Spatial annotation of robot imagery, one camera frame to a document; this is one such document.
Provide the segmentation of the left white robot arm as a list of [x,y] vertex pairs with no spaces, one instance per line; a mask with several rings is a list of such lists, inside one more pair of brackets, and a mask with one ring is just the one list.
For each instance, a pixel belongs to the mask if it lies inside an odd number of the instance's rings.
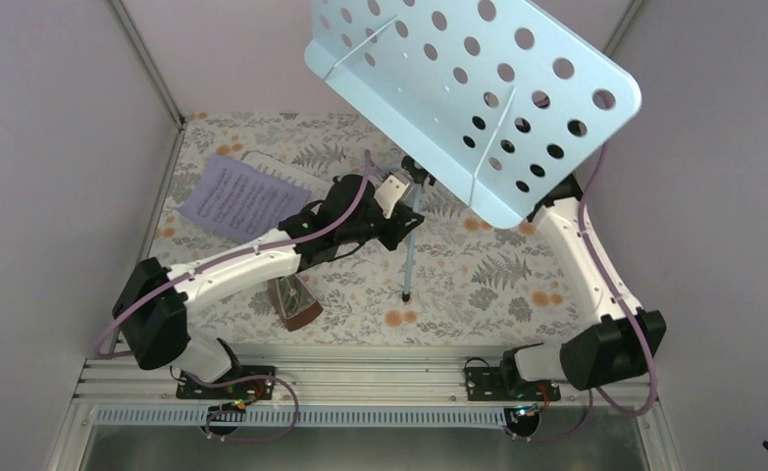
[[339,249],[376,240],[389,251],[424,216],[402,202],[402,183],[380,185],[356,174],[334,180],[327,195],[233,249],[193,262],[139,262],[113,308],[115,326],[142,370],[175,367],[202,386],[242,377],[222,339],[195,334],[188,318],[217,301],[273,279],[341,259]]

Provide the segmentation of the clear plastic metronome cover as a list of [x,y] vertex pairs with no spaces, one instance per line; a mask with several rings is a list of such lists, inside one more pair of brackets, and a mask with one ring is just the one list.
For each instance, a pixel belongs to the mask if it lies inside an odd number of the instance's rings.
[[293,318],[308,309],[316,301],[305,283],[296,275],[277,281],[279,312],[284,319]]

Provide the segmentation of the lavender sheet music page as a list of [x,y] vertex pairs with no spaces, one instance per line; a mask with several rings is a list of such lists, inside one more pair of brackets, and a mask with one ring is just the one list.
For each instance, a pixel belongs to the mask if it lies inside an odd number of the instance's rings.
[[307,188],[214,154],[179,213],[206,231],[243,244],[298,213],[311,195]]

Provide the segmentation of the white sheet music page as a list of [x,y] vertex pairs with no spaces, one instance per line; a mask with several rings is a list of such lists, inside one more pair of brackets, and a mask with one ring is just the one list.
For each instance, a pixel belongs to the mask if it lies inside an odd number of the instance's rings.
[[245,152],[241,156],[241,161],[257,171],[309,190],[311,192],[310,201],[324,199],[332,187],[330,183],[260,151],[249,150]]

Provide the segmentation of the light blue music stand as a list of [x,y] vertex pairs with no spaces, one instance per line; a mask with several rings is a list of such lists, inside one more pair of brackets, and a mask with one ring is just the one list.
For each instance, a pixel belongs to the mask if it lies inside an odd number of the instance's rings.
[[640,110],[637,81],[529,1],[314,1],[309,69],[498,229]]

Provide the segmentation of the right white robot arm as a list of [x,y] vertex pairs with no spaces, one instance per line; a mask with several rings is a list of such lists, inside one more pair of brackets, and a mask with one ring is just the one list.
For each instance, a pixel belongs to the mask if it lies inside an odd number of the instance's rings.
[[564,380],[579,391],[655,374],[666,333],[662,314],[645,310],[603,248],[574,177],[536,207],[529,220],[547,239],[572,291],[582,330],[569,340],[504,352],[499,376],[515,396],[536,383]]

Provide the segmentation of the brown wooden metronome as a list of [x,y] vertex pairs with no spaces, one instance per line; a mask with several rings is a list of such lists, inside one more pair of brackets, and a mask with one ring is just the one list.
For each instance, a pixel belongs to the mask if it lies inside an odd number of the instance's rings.
[[288,332],[294,332],[314,322],[324,308],[298,275],[267,281],[267,293]]

